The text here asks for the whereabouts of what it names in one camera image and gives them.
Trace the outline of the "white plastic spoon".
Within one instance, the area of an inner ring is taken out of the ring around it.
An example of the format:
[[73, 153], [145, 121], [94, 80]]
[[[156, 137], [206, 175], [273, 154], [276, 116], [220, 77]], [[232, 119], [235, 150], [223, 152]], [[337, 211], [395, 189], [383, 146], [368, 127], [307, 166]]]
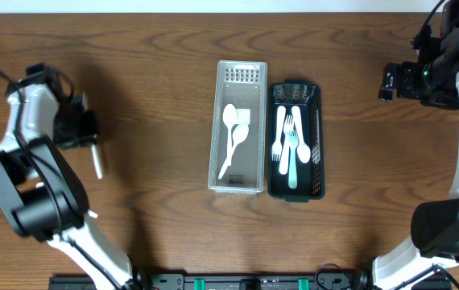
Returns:
[[94, 144], [91, 146], [91, 152], [93, 157], [93, 166], [97, 175], [97, 178], [101, 180], [103, 178], [103, 168], [101, 164], [101, 157], [97, 145]]
[[227, 129], [227, 143], [226, 143], [226, 154], [230, 155], [230, 149], [232, 147], [232, 129], [237, 123], [238, 112], [233, 104], [227, 104], [223, 110], [222, 121], [224, 122]]
[[94, 219], [97, 219], [98, 218], [98, 214], [93, 212], [91, 209], [88, 210], [88, 215], [91, 217], [91, 218], [94, 218]]
[[304, 141], [303, 123], [299, 106], [292, 107], [292, 117], [294, 120], [295, 130], [298, 136], [299, 144], [296, 149], [298, 158], [304, 164], [308, 163], [311, 158], [311, 150]]
[[222, 177], [225, 175], [225, 172], [227, 168], [230, 166], [230, 163], [233, 159], [234, 152], [236, 150], [236, 147], [240, 144], [243, 143], [246, 140], [247, 135], [249, 134], [249, 126], [246, 124], [239, 124], [235, 128], [235, 130], [232, 133], [232, 147], [229, 150], [229, 155], [226, 156], [225, 162], [222, 165], [222, 168], [218, 174], [218, 179], [221, 180]]

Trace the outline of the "white plastic fork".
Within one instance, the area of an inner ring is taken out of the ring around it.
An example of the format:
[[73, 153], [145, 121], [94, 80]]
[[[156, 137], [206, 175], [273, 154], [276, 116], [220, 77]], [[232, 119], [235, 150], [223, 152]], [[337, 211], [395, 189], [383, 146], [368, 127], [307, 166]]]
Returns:
[[284, 141], [283, 141], [283, 149], [282, 154], [279, 161], [279, 173], [281, 175], [287, 174], [287, 159], [288, 159], [288, 152], [289, 152], [289, 142], [290, 142], [290, 135], [293, 130], [294, 121], [291, 115], [288, 115], [285, 118], [285, 122], [283, 125], [283, 133], [284, 133]]
[[299, 140], [295, 131], [290, 135], [290, 156], [287, 184], [290, 189], [296, 189], [298, 185], [297, 169], [296, 169], [296, 148], [299, 145]]

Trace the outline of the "white plastic utensil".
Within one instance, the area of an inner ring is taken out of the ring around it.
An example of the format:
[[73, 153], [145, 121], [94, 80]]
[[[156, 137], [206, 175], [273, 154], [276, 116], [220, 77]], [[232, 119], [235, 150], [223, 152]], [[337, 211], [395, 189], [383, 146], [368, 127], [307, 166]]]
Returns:
[[286, 108], [279, 106], [276, 110], [276, 128], [275, 128], [275, 141], [272, 145], [272, 160], [279, 161], [282, 153], [281, 136], [283, 131], [283, 123], [286, 115]]

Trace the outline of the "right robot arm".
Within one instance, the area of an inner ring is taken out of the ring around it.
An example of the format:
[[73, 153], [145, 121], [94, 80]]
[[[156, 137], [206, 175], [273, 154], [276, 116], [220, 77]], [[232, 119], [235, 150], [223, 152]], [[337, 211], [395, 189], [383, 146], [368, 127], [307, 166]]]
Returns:
[[[411, 39], [415, 62], [388, 63], [378, 97], [420, 102], [422, 106], [459, 113], [459, 0], [440, 1], [440, 34], [429, 21]], [[368, 289], [411, 289], [431, 276], [457, 281], [449, 269], [459, 266], [459, 130], [457, 161], [449, 196], [418, 205], [408, 238], [385, 255], [374, 258]]]

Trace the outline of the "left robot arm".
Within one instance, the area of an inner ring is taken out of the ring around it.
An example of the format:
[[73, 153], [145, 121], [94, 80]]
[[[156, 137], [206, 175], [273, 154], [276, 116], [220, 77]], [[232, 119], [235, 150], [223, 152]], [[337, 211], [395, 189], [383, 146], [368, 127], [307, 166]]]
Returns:
[[85, 93], [64, 91], [72, 82], [45, 63], [27, 67], [21, 79], [9, 77], [10, 107], [0, 141], [0, 209], [11, 229], [67, 255], [96, 289], [143, 289], [130, 257], [96, 226], [85, 187], [61, 150], [90, 148], [98, 178], [97, 120]]

